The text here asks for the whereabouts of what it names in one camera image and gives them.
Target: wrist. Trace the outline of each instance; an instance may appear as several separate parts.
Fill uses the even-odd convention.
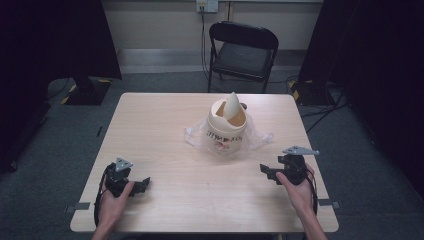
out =
[[[300,219],[308,219],[311,217],[315,217],[315,213],[312,208],[302,208],[296,210],[296,214]]]

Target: yellow tape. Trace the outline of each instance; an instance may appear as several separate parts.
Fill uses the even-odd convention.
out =
[[[294,91],[293,97],[294,97],[294,100],[297,100],[299,98],[299,93],[297,91]]]
[[[69,97],[64,98],[64,99],[62,100],[61,104],[65,104],[65,103],[68,101],[68,98],[69,98]]]

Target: black stand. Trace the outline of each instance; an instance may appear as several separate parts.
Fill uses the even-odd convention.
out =
[[[66,105],[102,105],[110,86],[108,80],[90,80],[88,77],[74,77],[76,85],[72,86],[62,104]]]
[[[297,104],[303,106],[334,105],[335,102],[325,85],[309,82],[292,82],[290,88]]]

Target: chair leg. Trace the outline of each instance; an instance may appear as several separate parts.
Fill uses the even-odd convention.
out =
[[[211,92],[211,85],[212,85],[212,69],[209,68],[208,93]]]
[[[262,87],[262,93],[265,93],[267,85],[268,85],[268,78],[266,78],[264,81],[264,86]]]

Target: human arm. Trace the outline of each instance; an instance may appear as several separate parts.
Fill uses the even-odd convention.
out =
[[[310,171],[308,172],[308,178],[312,180],[314,170],[308,164],[306,164],[306,166]],[[276,176],[286,188],[290,202],[305,229],[306,237],[309,240],[327,239],[313,211],[312,190],[309,182],[305,179],[301,184],[295,186],[283,173],[277,172]]]
[[[100,200],[99,224],[94,231],[92,240],[106,240],[109,238],[125,209],[128,196],[133,187],[134,182],[128,182],[121,196],[117,198],[108,190],[103,192]]]

